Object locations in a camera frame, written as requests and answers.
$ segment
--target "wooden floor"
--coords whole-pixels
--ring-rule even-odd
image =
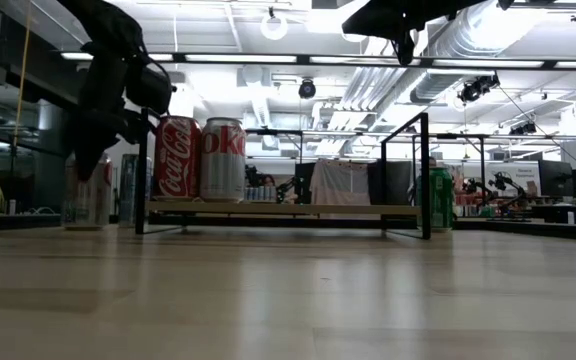
[[[576,360],[576,241],[0,232],[0,360]]]

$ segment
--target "yellow cable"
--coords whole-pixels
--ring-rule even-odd
[[[19,133],[19,119],[21,118],[22,96],[24,94],[24,80],[26,78],[26,60],[28,59],[28,43],[30,42],[30,20],[32,11],[32,1],[28,0],[28,13],[26,15],[26,40],[24,42],[24,55],[21,61],[21,79],[19,82],[19,99],[17,101],[17,119],[15,120],[15,133],[13,147],[17,150],[17,137]]]

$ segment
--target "green soda can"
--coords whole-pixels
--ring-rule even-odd
[[[430,226],[433,231],[452,229],[452,204],[454,191],[452,176],[447,169],[430,168]],[[417,178],[417,203],[421,203],[421,176]],[[421,215],[417,216],[421,227]]]

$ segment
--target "wooden shelf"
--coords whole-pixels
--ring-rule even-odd
[[[416,206],[402,205],[294,205],[294,204],[234,204],[149,201],[149,211],[185,211],[221,214],[362,214],[362,215],[419,215]]]

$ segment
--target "can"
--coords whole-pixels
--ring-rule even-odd
[[[155,136],[153,197],[190,201],[199,196],[201,129],[197,120],[165,116]]]
[[[61,224],[66,229],[99,230],[108,225],[112,162],[104,153],[88,181],[79,181],[75,155],[66,160],[66,191]]]
[[[139,155],[124,154],[121,157],[121,177],[119,179],[119,226],[135,226],[137,213],[137,168]],[[152,160],[146,158],[146,201],[150,199]]]
[[[201,197],[204,201],[244,199],[246,132],[241,121],[208,119],[201,139]]]
[[[421,176],[417,178],[421,185]],[[417,187],[417,199],[421,200],[421,186]],[[454,199],[452,176],[447,169],[430,168],[430,224],[435,231],[452,229],[452,204]],[[417,225],[422,225],[421,216],[417,217]]]

